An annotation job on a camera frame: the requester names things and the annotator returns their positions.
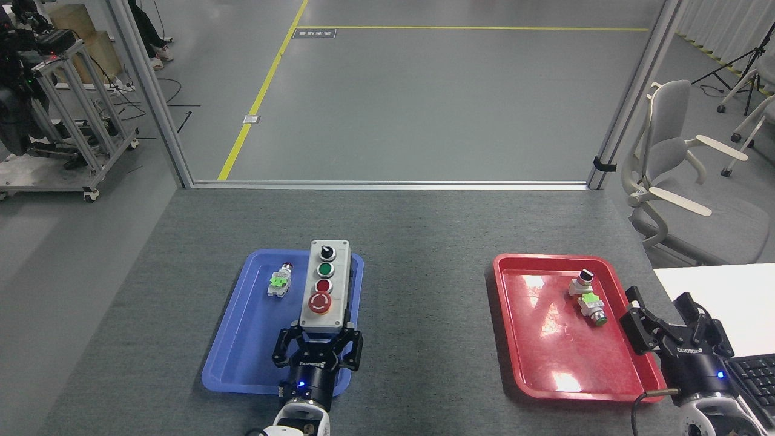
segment gray control box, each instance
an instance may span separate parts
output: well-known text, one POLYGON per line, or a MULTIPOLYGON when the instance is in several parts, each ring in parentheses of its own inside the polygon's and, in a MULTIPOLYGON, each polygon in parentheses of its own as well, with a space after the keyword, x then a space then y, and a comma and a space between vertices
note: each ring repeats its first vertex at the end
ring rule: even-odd
POLYGON ((350 243, 314 240, 309 248, 307 281, 299 325, 310 333, 338 333, 350 292, 350 243))

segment green push button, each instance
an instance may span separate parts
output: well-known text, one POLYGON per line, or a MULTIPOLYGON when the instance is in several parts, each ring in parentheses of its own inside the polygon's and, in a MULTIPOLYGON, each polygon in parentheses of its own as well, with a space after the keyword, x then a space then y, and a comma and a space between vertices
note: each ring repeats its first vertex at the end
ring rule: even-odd
POLYGON ((320 275, 324 279, 331 277, 333 274, 334 274, 334 265, 331 265, 328 262, 323 262, 318 266, 318 275, 320 275))

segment gray table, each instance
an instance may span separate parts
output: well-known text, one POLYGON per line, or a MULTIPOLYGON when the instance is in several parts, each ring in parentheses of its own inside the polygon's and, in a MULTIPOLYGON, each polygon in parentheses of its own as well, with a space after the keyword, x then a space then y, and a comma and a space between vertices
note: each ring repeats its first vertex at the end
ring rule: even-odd
MULTIPOLYGON (((335 436, 630 433, 628 404, 515 388, 490 272, 500 253, 601 256, 676 320, 602 192, 178 191, 40 433, 239 435, 270 424, 276 397, 209 392, 200 374, 246 256, 313 239, 347 239, 365 261, 363 358, 334 400, 335 436)), ((639 423, 641 434, 675 434, 677 408, 646 405, 639 423)))

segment red tray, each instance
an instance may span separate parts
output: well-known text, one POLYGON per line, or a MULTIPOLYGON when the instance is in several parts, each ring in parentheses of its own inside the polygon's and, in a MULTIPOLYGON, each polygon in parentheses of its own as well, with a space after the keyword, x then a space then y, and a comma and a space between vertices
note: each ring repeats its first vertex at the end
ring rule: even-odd
POLYGON ((493 266, 511 367, 523 392, 535 398, 632 402, 644 390, 666 387, 654 357, 637 355, 618 322, 628 301, 606 260, 501 254, 493 266), (592 287, 605 302, 608 322, 601 327, 568 295, 582 268, 594 273, 592 287))

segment red push button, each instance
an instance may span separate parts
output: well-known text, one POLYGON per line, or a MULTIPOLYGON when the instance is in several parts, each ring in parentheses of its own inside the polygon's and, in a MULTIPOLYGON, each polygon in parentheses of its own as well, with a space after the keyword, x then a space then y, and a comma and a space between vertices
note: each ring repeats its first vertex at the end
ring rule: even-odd
POLYGON ((307 306, 312 312, 323 315, 331 309, 331 296, 325 292, 315 292, 309 297, 307 306))
POLYGON ((315 291, 331 293, 331 281, 328 279, 320 279, 315 283, 315 291))

